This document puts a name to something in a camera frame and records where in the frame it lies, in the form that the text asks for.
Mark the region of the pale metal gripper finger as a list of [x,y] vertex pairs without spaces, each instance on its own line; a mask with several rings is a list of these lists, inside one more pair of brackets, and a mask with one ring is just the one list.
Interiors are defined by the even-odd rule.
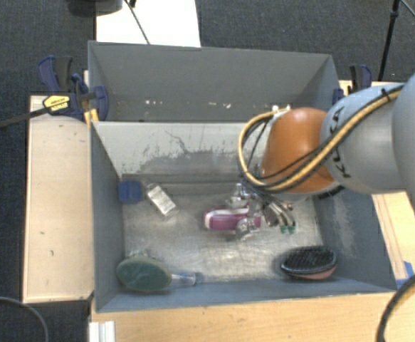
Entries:
[[249,206],[250,197],[230,196],[225,200],[226,206],[229,209],[247,208]]
[[235,240],[244,241],[249,239],[254,234],[260,232],[261,218],[255,217],[253,220],[244,218],[240,220],[235,228]]

